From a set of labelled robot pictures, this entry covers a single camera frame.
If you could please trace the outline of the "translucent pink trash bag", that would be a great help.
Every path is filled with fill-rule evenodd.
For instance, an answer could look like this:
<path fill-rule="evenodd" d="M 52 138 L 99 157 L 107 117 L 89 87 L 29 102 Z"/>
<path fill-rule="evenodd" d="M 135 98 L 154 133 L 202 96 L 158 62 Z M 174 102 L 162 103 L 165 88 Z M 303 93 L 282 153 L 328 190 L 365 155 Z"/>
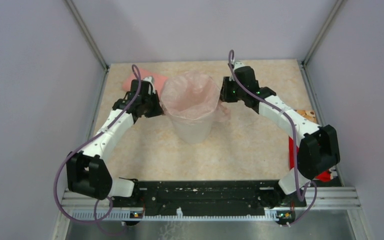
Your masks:
<path fill-rule="evenodd" d="M 164 114 L 185 123 L 226 122 L 231 111 L 220 100 L 221 88 L 213 78 L 196 70 L 168 78 L 160 103 Z"/>

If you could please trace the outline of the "white octagonal trash bin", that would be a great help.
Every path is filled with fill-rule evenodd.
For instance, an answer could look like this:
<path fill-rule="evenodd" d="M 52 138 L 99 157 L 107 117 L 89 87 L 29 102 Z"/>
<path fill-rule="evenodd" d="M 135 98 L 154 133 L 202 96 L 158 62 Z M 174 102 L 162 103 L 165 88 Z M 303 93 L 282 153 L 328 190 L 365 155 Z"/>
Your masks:
<path fill-rule="evenodd" d="M 188 144 L 203 142 L 209 135 L 215 121 L 215 113 L 211 112 L 196 119 L 169 115 L 176 135 Z"/>

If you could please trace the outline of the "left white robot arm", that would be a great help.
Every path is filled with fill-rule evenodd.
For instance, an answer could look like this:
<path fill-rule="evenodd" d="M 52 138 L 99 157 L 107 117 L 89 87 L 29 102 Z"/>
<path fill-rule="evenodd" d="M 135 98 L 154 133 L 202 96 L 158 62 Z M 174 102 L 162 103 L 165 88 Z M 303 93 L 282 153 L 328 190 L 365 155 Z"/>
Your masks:
<path fill-rule="evenodd" d="M 162 114 L 154 78 L 147 76 L 142 80 L 132 80 L 130 90 L 113 104 L 94 139 L 67 161 L 68 189 L 97 200 L 121 197 L 127 206 L 136 206 L 141 198 L 137 181 L 112 177 L 106 162 L 122 136 L 139 118 Z"/>

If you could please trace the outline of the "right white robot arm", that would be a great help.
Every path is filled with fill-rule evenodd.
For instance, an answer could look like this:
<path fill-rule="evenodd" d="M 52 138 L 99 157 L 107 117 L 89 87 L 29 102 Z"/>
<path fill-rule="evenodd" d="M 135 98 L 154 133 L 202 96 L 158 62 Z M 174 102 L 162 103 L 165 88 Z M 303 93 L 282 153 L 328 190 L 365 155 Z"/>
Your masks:
<path fill-rule="evenodd" d="M 296 191 L 340 162 L 337 131 L 331 125 L 321 126 L 308 120 L 286 105 L 271 88 L 260 87 L 250 66 L 240 61 L 228 66 L 231 76 L 223 78 L 220 100 L 225 103 L 242 101 L 292 139 L 294 166 L 277 182 L 273 192 L 274 202 L 287 206 Z"/>

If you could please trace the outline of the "red snack package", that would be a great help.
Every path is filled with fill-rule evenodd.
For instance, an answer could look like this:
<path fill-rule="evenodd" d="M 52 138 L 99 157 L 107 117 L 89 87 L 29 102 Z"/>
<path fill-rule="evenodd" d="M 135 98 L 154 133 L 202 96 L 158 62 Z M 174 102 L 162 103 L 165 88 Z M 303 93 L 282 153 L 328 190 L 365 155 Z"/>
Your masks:
<path fill-rule="evenodd" d="M 319 126 L 313 110 L 296 110 L 304 118 L 303 126 L 315 124 L 310 131 L 297 132 L 297 141 L 288 139 L 289 169 L 293 172 L 294 148 L 297 153 L 298 172 L 309 180 L 327 183 L 336 177 L 333 167 L 339 162 L 339 147 L 336 130 L 330 126 Z"/>

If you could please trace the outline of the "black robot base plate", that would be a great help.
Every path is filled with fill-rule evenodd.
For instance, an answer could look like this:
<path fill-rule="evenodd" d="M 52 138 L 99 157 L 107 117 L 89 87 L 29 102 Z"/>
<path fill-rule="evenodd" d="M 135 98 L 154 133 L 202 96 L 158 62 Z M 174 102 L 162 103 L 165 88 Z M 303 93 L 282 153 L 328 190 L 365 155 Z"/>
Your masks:
<path fill-rule="evenodd" d="M 133 197 L 111 197 L 115 208 L 144 209 L 146 217 L 262 216 L 275 207 L 305 207 L 297 195 L 275 192 L 277 180 L 138 181 Z"/>

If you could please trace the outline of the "left aluminium frame post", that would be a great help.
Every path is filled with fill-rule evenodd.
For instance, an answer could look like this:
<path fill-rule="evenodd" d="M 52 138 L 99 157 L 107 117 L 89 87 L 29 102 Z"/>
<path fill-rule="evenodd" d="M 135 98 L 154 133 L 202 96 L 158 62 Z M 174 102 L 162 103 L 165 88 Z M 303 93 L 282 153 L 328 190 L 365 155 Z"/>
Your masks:
<path fill-rule="evenodd" d="M 106 60 L 104 59 L 104 56 L 102 52 L 100 51 L 95 39 L 93 38 L 87 24 L 83 20 L 83 17 L 78 10 L 75 2 L 73 0 L 64 0 L 65 5 L 67 6 L 68 10 L 70 11 L 70 14 L 72 15 L 76 25 L 78 26 L 84 40 L 88 44 L 90 50 L 92 51 L 94 57 L 99 62 L 101 67 L 104 69 L 104 71 L 108 71 L 109 65 L 107 64 Z"/>

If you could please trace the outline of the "aluminium frame post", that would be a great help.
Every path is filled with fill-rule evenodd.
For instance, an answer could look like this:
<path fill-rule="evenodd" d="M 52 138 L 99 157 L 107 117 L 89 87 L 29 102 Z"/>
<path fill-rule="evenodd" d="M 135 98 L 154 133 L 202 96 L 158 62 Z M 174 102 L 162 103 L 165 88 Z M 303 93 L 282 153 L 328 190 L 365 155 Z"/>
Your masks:
<path fill-rule="evenodd" d="M 319 45 L 323 41 L 325 35 L 328 33 L 328 31 L 331 28 L 331 25 L 337 18 L 337 15 L 343 8 L 343 6 L 346 4 L 347 0 L 336 0 L 332 9 L 330 10 L 328 16 L 326 17 L 323 25 L 321 26 L 319 32 L 317 33 L 314 41 L 312 42 L 307 54 L 305 55 L 305 58 L 301 62 L 302 68 L 305 69 L 309 62 L 311 61 L 313 55 L 315 54 L 316 50 L 318 49 Z"/>
<path fill-rule="evenodd" d="M 84 40 L 88 44 L 90 50 L 92 51 L 94 57 L 99 62 L 101 67 L 104 69 L 104 71 L 108 71 L 109 65 L 107 64 L 106 60 L 104 59 L 104 56 L 102 52 L 100 51 L 95 39 L 93 38 L 87 24 L 83 20 L 83 17 L 78 10 L 75 2 L 73 0 L 64 0 L 65 5 L 67 6 L 68 10 L 70 11 L 70 14 L 72 15 L 76 25 L 78 26 Z"/>

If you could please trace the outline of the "right aluminium frame post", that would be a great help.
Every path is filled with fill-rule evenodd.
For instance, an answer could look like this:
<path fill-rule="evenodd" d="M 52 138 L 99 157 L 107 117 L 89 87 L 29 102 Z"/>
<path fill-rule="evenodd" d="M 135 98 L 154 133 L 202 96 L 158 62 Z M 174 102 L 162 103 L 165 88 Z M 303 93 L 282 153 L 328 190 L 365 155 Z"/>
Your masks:
<path fill-rule="evenodd" d="M 305 55 L 305 58 L 301 62 L 302 68 L 305 69 L 309 62 L 311 61 L 313 55 L 315 54 L 316 50 L 318 49 L 319 45 L 323 41 L 325 35 L 328 33 L 328 31 L 331 28 L 331 25 L 337 18 L 337 15 L 343 8 L 343 6 L 346 4 L 347 0 L 336 0 L 332 9 L 330 10 L 328 16 L 326 17 L 323 25 L 321 26 L 319 32 L 317 33 L 314 41 L 312 42 L 307 54 Z"/>

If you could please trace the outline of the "aluminium front rail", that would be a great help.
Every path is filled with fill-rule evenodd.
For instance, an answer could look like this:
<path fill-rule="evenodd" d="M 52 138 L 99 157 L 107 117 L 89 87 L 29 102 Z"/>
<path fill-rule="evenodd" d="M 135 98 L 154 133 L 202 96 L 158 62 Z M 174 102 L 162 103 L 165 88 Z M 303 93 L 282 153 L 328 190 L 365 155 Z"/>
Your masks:
<path fill-rule="evenodd" d="M 65 192 L 68 216 L 60 214 L 55 240 L 371 240 L 357 192 L 352 187 L 309 189 L 311 209 L 295 207 L 295 221 L 281 226 L 286 207 L 263 209 L 176 205 L 152 215 L 151 206 L 109 208 L 109 202 Z"/>

